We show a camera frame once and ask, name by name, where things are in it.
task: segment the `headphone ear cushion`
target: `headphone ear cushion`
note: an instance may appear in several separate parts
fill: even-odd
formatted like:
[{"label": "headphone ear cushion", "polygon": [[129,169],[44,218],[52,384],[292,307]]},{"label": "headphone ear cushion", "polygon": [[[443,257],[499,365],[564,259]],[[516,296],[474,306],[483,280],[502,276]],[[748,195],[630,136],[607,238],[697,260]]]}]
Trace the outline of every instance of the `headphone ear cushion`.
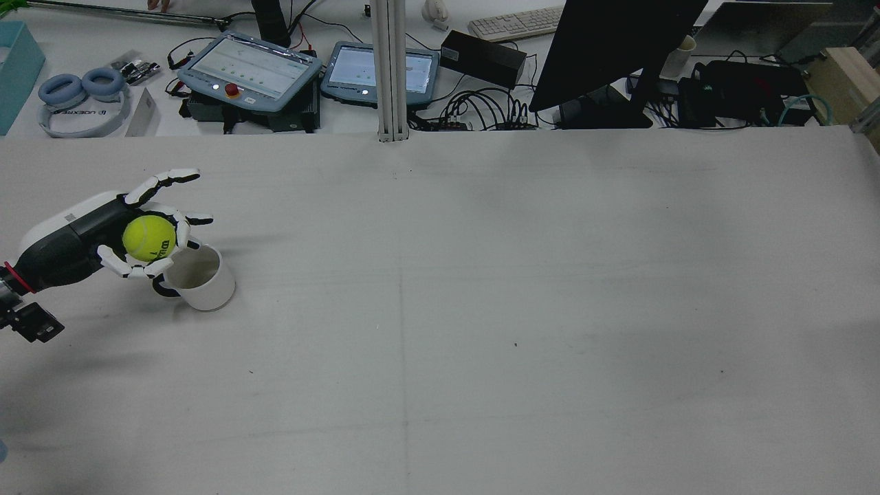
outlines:
[{"label": "headphone ear cushion", "polygon": [[58,74],[40,85],[37,96],[53,107],[75,99],[83,92],[82,81],[73,74]]},{"label": "headphone ear cushion", "polygon": [[89,70],[83,76],[83,89],[93,97],[114,96],[125,85],[125,78],[118,70],[109,67],[98,67]]}]

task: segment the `mug handle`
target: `mug handle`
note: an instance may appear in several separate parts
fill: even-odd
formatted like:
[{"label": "mug handle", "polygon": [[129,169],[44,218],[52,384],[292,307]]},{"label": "mug handle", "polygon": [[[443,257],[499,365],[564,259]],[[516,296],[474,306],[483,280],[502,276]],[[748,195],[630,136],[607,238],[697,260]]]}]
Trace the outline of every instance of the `mug handle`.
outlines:
[{"label": "mug handle", "polygon": [[169,287],[165,287],[162,283],[165,281],[165,274],[160,273],[157,277],[153,278],[153,290],[156,291],[156,294],[166,297],[166,298],[178,298],[180,297],[180,292],[175,291]]}]

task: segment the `headphones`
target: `headphones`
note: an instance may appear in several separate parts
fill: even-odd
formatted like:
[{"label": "headphones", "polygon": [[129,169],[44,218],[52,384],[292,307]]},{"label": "headphones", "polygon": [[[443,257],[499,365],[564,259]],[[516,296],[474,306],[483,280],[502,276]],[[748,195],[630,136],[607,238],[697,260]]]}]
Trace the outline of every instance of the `headphones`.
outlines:
[{"label": "headphones", "polygon": [[[59,74],[40,85],[37,92],[43,105],[38,114],[40,127],[51,137],[103,137],[117,130],[131,111],[128,86],[122,74],[108,67],[98,67],[85,73],[82,79],[73,74]],[[119,103],[120,110],[110,120],[98,126],[73,132],[52,130],[52,115],[78,107],[89,97],[105,103]]]}]

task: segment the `monitor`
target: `monitor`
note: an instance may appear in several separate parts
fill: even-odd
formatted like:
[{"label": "monitor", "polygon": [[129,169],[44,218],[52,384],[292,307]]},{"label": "monitor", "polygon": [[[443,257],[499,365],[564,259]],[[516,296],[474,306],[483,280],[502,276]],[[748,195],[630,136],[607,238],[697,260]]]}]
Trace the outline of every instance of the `monitor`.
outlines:
[{"label": "monitor", "polygon": [[[531,111],[560,105],[564,129],[651,127],[644,115],[668,54],[681,44],[708,0],[568,0]],[[642,69],[631,100],[609,85]]]},{"label": "monitor", "polygon": [[[431,102],[439,62],[436,51],[407,48],[408,107],[426,107]],[[321,92],[343,103],[375,107],[378,99],[374,65],[372,45],[337,42],[321,81]]]}]

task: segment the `screen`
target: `screen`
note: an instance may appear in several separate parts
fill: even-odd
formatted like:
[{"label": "screen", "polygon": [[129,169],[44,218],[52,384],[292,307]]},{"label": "screen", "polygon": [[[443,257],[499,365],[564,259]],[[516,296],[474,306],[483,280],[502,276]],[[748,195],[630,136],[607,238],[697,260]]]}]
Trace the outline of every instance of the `screen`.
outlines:
[{"label": "screen", "polygon": [[[344,85],[376,85],[376,67],[370,49],[343,47],[336,56],[330,82]],[[407,54],[407,91],[425,93],[431,75],[431,59]]]},{"label": "screen", "polygon": [[224,39],[193,65],[193,69],[277,99],[309,66],[266,49]]},{"label": "screen", "polygon": [[568,0],[529,109],[559,105],[654,65],[659,75],[706,3],[664,0],[635,8],[631,2]]}]

